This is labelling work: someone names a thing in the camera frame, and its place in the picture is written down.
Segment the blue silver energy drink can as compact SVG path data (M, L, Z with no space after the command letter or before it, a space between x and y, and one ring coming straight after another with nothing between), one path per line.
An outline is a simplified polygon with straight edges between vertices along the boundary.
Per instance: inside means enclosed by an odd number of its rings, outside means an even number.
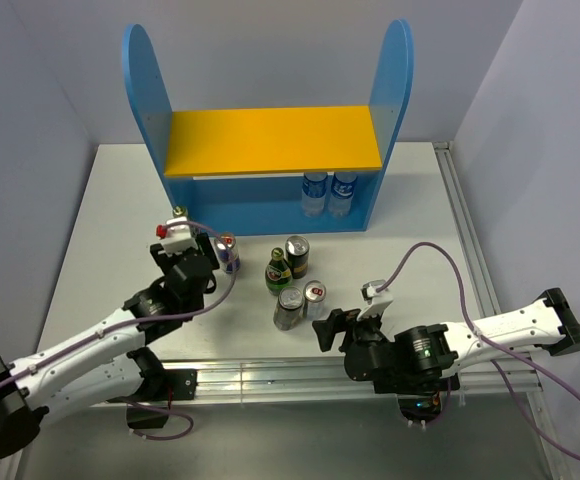
M238 271L241 262L236 237L230 232L223 232L214 238L213 243L221 269L227 274Z

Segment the black gold can front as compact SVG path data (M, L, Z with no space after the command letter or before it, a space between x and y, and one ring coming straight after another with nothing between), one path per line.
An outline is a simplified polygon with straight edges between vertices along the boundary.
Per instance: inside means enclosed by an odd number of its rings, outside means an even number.
M273 315L276 328L281 331L293 329L302 318L303 305L303 293L297 287L283 288L277 297Z

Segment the black gold can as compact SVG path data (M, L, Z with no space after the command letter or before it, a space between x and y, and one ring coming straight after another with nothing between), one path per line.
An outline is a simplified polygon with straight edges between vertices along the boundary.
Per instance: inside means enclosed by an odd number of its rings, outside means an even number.
M300 235L292 235L285 242L286 261L294 279L303 278L309 265L310 245L308 240Z
M276 328L281 331L293 329L302 318L303 305L303 293L297 287L283 288L277 297L273 315Z

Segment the green glass bottle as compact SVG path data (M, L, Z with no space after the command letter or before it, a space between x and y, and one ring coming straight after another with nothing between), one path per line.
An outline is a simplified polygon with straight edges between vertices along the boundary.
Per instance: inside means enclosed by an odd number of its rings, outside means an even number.
M187 219L188 218L188 209L185 206L174 206L172 208L172 217L174 219Z
M285 287L291 285L293 280L291 269L285 259L285 252L280 247L271 250L271 258L266 265L264 277L268 291L274 296L278 296Z

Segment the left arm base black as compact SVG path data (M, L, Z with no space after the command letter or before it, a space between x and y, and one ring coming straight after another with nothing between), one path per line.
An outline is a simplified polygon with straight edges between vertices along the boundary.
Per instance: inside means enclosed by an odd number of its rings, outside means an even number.
M165 402L172 407L175 401L191 401L195 397L198 372L195 369L167 369L154 379L147 380L130 399L137 403ZM167 423L164 413L149 412L134 406L126 409L126 424L139 430L161 429Z

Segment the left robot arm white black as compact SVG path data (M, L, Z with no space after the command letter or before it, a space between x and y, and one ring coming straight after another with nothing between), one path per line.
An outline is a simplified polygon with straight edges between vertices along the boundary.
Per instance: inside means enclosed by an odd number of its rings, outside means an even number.
M0 356L0 460L50 425L92 405L137 405L164 389L151 343L208 312L219 263L207 233L162 238L150 254L162 274L93 327L11 362Z

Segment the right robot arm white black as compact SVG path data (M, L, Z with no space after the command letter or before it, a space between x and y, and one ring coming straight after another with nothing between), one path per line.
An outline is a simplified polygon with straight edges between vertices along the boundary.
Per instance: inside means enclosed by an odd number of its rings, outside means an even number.
M366 306L334 309L312 327L319 348L327 352L335 336L344 335L339 351L344 370L357 382L370 382L377 394L427 395L459 388L459 371L529 347L552 356L580 351L580 323L562 291L544 291L532 304L482 318L472 326L444 322L416 326L389 339L381 331L382 316L392 304L390 291L378 282L362 288Z

